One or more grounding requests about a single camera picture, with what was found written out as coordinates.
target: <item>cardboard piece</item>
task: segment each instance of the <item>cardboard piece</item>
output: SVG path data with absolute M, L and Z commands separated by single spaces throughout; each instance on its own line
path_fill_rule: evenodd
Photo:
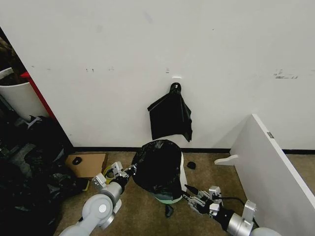
M 76 157 L 81 157 L 82 161 L 78 165 L 73 165 L 72 161 Z M 76 153 L 69 155 L 65 164 L 73 170 L 77 177 L 93 178 L 103 172 L 106 162 L 107 156 L 105 153 Z

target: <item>white board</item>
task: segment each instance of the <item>white board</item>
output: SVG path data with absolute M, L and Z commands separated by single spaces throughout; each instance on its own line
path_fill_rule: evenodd
M 251 115 L 227 162 L 235 165 L 246 197 L 257 204 L 255 219 L 261 227 L 283 236 L 315 235 L 315 197 L 267 132 Z
M 147 107 L 180 82 L 192 141 L 170 139 L 182 148 L 231 148 L 258 113 L 282 148 L 315 149 L 314 0 L 0 3 L 1 28 L 77 147 L 151 141 Z

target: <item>brown carpet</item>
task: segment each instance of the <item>brown carpet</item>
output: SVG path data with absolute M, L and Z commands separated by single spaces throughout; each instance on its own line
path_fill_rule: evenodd
M 121 161 L 123 167 L 131 164 L 134 152 L 109 152 L 108 164 Z M 246 200 L 241 183 L 234 167 L 216 166 L 214 161 L 228 157 L 228 154 L 184 153 L 184 167 L 188 184 L 199 189 L 207 190 L 210 186 L 220 186 L 223 196 L 235 196 Z M 296 165 L 310 188 L 315 190 L 315 157 L 289 156 Z M 186 167 L 189 161 L 196 163 L 196 170 Z M 55 232 L 59 235 L 66 227 L 75 224 L 81 217 L 85 201 L 96 194 L 93 186 L 87 192 L 65 201 L 62 209 L 63 218 Z M 201 236 L 228 235 L 216 221 L 209 216 L 199 215 L 188 206 L 185 200 L 173 204 L 174 213 L 170 218 L 165 217 L 165 206 L 154 199 L 148 192 L 137 186 L 130 179 L 125 192 L 121 196 L 123 205 L 113 223 L 105 230 L 96 228 L 92 236 Z M 238 201 L 229 200 L 224 206 L 242 214 L 243 207 Z

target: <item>plastic bag hanging on wall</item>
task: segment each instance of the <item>plastic bag hanging on wall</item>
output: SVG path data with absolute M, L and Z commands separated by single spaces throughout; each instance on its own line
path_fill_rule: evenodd
M 169 93 L 148 107 L 150 112 L 152 139 L 182 134 L 191 140 L 191 110 L 181 95 L 181 85 L 173 83 Z

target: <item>wire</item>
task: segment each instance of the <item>wire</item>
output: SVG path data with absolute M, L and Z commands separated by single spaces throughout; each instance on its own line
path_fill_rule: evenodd
M 238 200 L 238 201 L 240 201 L 242 203 L 243 206 L 245 206 L 245 203 L 240 198 L 236 198 L 236 197 L 217 197 L 217 196 L 215 196 L 215 198 L 222 199 L 222 200 Z M 254 222 L 256 227 L 259 228 L 259 225 L 257 224 L 255 218 L 253 218 L 252 221 Z

